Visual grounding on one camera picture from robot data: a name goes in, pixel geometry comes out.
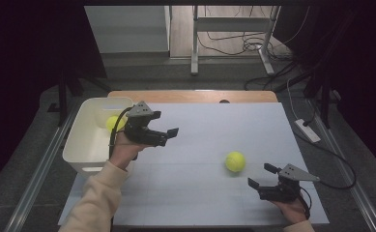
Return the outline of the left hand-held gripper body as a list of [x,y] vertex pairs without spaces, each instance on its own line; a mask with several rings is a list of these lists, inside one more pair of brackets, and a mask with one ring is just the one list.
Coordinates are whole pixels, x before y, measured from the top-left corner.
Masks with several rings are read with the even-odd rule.
[[126,114],[125,135],[128,140],[151,146],[164,146],[168,140],[166,132],[150,130],[148,125],[154,111],[144,101],[138,102]]

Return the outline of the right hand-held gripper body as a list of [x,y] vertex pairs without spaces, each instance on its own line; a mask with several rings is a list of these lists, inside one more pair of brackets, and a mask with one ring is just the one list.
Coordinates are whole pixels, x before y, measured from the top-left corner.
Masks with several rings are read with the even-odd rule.
[[288,163],[277,173],[278,182],[274,187],[259,187],[261,200],[290,203],[300,196],[300,181],[319,182],[320,178]]

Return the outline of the yellow tennis ball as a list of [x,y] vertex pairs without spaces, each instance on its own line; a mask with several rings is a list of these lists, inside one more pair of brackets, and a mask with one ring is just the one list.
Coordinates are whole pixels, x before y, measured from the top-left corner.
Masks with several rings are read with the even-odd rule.
[[229,171],[241,172],[246,166],[245,156],[237,151],[231,152],[225,159],[225,166]]
[[[114,126],[117,124],[117,120],[118,120],[118,115],[110,116],[106,120],[105,127],[109,132],[112,132],[112,130],[114,129]],[[119,131],[121,128],[123,128],[125,126],[126,122],[127,122],[127,118],[121,118],[119,123],[117,124],[117,131]]]

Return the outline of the white plastic bin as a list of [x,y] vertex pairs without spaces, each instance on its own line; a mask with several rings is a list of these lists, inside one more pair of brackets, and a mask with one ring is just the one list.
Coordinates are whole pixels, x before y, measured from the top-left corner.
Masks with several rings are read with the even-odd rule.
[[109,158],[111,132],[105,127],[106,120],[119,115],[133,102],[128,98],[92,98],[79,108],[72,124],[63,159],[84,178],[101,171]]

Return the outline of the person's right hand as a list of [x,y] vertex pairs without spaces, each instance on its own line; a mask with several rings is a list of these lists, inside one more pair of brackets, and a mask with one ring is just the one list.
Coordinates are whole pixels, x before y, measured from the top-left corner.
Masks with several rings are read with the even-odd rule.
[[290,203],[273,201],[273,204],[279,208],[284,217],[291,224],[296,224],[307,220],[307,217],[304,213],[304,205],[299,199],[296,199],[295,201]]

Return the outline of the person's left hand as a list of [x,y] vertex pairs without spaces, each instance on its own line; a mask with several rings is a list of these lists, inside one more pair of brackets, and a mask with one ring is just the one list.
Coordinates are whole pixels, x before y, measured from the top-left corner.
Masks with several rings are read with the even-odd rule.
[[123,132],[119,132],[109,161],[116,167],[126,171],[130,162],[145,148],[148,148],[148,145],[131,142]]

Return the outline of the wooden table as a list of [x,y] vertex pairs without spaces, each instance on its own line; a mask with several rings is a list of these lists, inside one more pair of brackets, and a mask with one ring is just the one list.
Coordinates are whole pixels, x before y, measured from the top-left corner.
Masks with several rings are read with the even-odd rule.
[[201,102],[278,102],[272,91],[233,91],[233,90],[145,90],[112,91],[110,98],[126,97],[134,102],[154,103],[201,103]]

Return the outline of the white power strip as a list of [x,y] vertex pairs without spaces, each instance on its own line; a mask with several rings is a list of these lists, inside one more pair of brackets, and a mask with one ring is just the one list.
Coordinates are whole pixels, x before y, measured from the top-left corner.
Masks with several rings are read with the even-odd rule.
[[318,134],[308,125],[305,120],[298,119],[295,121],[295,124],[310,142],[317,143],[321,140]]

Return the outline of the white table cover sheet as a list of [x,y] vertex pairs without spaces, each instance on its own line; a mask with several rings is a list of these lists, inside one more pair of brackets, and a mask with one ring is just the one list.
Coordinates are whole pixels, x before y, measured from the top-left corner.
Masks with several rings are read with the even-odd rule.
[[[230,227],[280,225],[279,209],[249,187],[251,178],[274,186],[265,163],[305,169],[304,158],[279,102],[154,103],[155,131],[178,128],[166,145],[142,151],[122,187],[117,226]],[[229,171],[231,152],[246,158]]]

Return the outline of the white metal stand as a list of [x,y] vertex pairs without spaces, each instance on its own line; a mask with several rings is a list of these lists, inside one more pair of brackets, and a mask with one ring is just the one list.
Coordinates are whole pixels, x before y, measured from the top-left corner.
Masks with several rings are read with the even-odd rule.
[[268,45],[275,28],[279,9],[279,6],[272,6],[271,13],[268,17],[200,17],[198,14],[198,6],[194,6],[191,74],[198,74],[199,32],[256,32],[265,34],[263,43],[257,45],[256,48],[267,75],[274,75],[275,71],[268,56]]

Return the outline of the black stand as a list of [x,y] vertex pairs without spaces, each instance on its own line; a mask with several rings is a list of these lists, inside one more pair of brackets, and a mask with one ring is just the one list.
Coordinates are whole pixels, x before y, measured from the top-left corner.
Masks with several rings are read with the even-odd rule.
[[61,127],[68,118],[68,97],[67,91],[70,91],[75,97],[81,97],[84,89],[79,79],[85,79],[97,87],[100,87],[105,92],[110,92],[111,88],[97,80],[94,76],[89,73],[82,71],[78,68],[68,69],[64,68],[61,70],[59,81],[58,81],[58,102],[53,103],[49,108],[49,112],[59,113],[58,126]]
[[314,98],[318,93],[321,93],[320,105],[320,119],[325,127],[328,129],[329,124],[329,106],[330,106],[330,77],[328,74],[328,67],[337,44],[343,35],[343,18],[336,22],[336,25],[329,32],[330,40],[320,57],[320,60],[314,67],[314,76],[311,77],[306,87],[304,88],[304,95],[307,98]]

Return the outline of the white cabinet panel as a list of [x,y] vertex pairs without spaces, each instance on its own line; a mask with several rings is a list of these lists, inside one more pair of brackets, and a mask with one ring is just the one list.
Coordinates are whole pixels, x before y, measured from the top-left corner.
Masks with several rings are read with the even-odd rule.
[[86,6],[100,53],[167,52],[168,6]]

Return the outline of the dark curtain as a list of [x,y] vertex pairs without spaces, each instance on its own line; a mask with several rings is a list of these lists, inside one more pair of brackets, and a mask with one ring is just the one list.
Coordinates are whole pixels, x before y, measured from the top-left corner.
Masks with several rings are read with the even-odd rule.
[[0,171],[38,108],[66,78],[106,77],[85,0],[0,0]]
[[315,5],[285,6],[279,18],[281,39],[302,28],[290,46],[301,64],[314,69],[343,18],[343,35],[328,67],[337,109],[376,159],[376,0],[318,0]]

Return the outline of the metal floor rail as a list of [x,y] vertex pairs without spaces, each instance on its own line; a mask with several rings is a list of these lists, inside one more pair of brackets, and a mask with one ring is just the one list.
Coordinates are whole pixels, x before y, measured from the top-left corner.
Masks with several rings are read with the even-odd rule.
[[34,202],[43,186],[44,180],[49,172],[49,169],[63,143],[64,137],[67,134],[70,126],[73,123],[74,117],[80,107],[79,101],[74,101],[70,106],[70,112],[65,122],[58,127],[54,133],[50,144],[47,146],[39,164],[37,165],[32,178],[30,179],[25,191],[17,203],[12,216],[7,223],[4,232],[20,232],[28,215],[34,205]]
[[[319,131],[322,133],[324,137],[324,141],[326,142],[327,146],[330,148],[331,151],[340,155],[342,158],[345,158],[345,154],[339,147],[336,139],[333,136],[333,132],[328,129],[323,121],[320,119],[318,115],[318,108],[314,105],[312,100],[306,101],[309,107],[314,111],[314,122],[317,125]],[[364,191],[361,183],[359,180],[356,180],[356,184],[350,189],[352,196],[357,203],[359,210],[363,216],[364,221],[366,222],[369,230],[371,232],[376,232],[376,209],[374,205],[371,203],[370,198]]]

